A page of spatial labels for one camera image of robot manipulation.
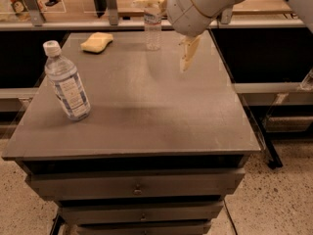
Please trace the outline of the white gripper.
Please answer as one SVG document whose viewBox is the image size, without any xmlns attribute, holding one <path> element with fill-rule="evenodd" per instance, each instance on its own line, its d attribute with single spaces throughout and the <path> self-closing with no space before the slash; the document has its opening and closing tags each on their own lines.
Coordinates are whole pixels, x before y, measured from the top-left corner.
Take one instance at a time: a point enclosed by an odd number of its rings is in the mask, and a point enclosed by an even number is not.
<svg viewBox="0 0 313 235">
<path fill-rule="evenodd" d="M 134 0 L 131 6 L 153 8 L 161 12 L 166 9 L 167 18 L 174 30 L 186 35 L 179 43 L 182 48 L 180 71 L 185 72 L 200 44 L 201 37 L 198 35 L 229 6 L 229 0 Z"/>
</svg>

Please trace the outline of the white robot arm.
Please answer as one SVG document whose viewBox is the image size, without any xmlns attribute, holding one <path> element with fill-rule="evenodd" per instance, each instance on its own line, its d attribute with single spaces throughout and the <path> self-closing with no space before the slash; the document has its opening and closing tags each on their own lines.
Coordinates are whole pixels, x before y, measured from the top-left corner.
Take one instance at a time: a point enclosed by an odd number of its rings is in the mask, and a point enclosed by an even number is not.
<svg viewBox="0 0 313 235">
<path fill-rule="evenodd" d="M 154 15 L 167 15 L 173 29 L 184 35 L 181 45 L 184 54 L 180 69 L 186 71 L 194 58 L 200 35 L 225 10 L 245 0 L 134 0 L 132 6 Z M 313 0 L 282 0 L 313 30 Z"/>
</svg>

